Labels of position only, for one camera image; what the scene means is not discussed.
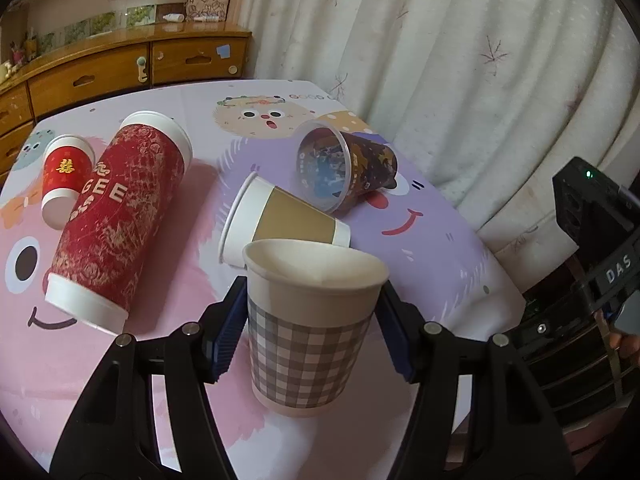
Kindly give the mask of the person's hand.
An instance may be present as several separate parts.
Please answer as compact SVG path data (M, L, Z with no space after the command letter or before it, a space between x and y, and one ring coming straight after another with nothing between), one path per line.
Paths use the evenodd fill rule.
M594 314L594 318L604 329L608 346L631 365L638 367L640 363L640 338L638 335L621 333L611 328L605 321L601 311Z

